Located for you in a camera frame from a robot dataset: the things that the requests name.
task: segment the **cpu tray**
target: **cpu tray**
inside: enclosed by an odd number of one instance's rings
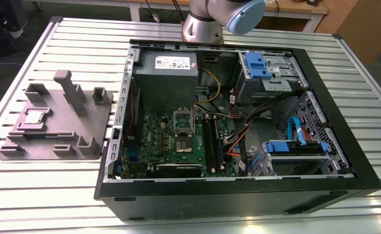
[[[112,92],[81,91],[69,71],[56,71],[63,90],[43,84],[25,89],[24,109],[0,148],[0,160],[96,159],[111,109]]]

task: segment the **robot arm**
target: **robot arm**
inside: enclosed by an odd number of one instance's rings
[[[264,0],[191,0],[183,38],[190,42],[220,43],[222,26],[232,34],[243,35],[255,28],[264,11]]]

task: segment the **ram slot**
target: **ram slot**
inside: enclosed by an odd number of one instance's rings
[[[222,142],[220,142],[220,133],[219,133],[219,122],[218,119],[214,119],[214,125],[215,125],[215,138],[212,139],[215,149],[216,151],[216,158],[218,158],[218,166],[220,168],[220,165],[223,164],[223,154],[222,154]]]
[[[210,145],[211,145],[211,153],[212,153],[212,164],[215,171],[219,171],[220,169],[220,161],[219,161],[219,149],[218,149],[218,138],[219,137],[219,131],[216,131],[216,119],[208,120],[208,133],[210,133]]]
[[[214,155],[211,151],[211,140],[210,140],[210,125],[208,118],[204,118],[202,121],[202,130],[203,130],[203,146],[204,146],[204,160],[206,160],[206,169],[211,172],[214,167]]]

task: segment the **green circuit board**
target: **green circuit board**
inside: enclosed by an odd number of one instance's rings
[[[143,124],[143,137],[139,149],[139,160],[129,168],[133,178],[144,178],[144,163],[188,163],[203,166],[202,177],[235,176],[234,162],[223,163],[223,170],[214,173],[206,167],[203,145],[203,117],[195,117],[194,133],[174,134],[172,116],[145,116]],[[188,127],[186,117],[178,119],[180,127]],[[218,119],[220,138],[228,136],[226,119]]]

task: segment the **metal workbench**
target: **metal workbench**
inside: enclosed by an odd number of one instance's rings
[[[128,40],[180,40],[179,31],[176,24],[68,18],[51,22],[0,102],[0,146],[23,109],[28,83],[60,89],[52,75],[56,69],[67,69],[83,90],[99,86],[116,92]],[[306,49],[381,178],[381,89],[345,42],[326,34],[264,30],[243,37],[224,32],[224,42]],[[381,191],[312,214],[121,222],[92,198],[97,170],[99,160],[0,161],[0,233],[67,229],[80,233],[119,233],[113,229],[163,234],[381,233]]]

